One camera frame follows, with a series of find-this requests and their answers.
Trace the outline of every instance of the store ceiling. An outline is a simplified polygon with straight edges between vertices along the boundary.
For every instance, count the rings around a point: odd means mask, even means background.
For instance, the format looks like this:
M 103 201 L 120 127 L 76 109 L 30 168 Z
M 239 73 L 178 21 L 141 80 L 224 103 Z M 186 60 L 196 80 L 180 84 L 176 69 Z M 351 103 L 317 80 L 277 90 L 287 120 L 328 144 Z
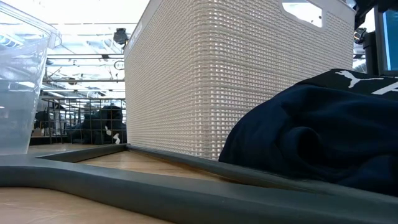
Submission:
M 122 54 L 122 45 L 113 41 L 117 28 L 126 28 L 129 37 L 149 0 L 2 0 L 58 29 L 62 45 L 49 49 L 49 55 L 61 54 Z M 124 71 L 114 67 L 120 59 L 51 60 L 47 68 L 48 80 L 123 79 Z M 85 82 L 44 83 L 43 89 L 124 89 L 124 83 Z M 124 92 L 103 92 L 102 97 L 124 98 Z M 69 92 L 56 92 L 70 96 Z

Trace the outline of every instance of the puma logo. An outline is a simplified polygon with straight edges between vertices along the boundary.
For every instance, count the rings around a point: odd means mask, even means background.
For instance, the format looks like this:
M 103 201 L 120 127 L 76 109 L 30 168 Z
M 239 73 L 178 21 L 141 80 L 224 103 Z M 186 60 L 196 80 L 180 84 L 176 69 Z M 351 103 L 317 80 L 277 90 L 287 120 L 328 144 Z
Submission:
M 359 83 L 360 81 L 366 81 L 366 80 L 383 80 L 384 78 L 364 78 L 364 79 L 360 79 L 360 78 L 355 78 L 355 76 L 353 74 L 351 74 L 351 72 L 349 71 L 341 71 L 341 72 L 336 72 L 337 75 L 343 75 L 346 78 L 349 78 L 351 80 L 351 83 L 349 84 L 348 88 L 352 88 L 354 87 L 357 83 Z

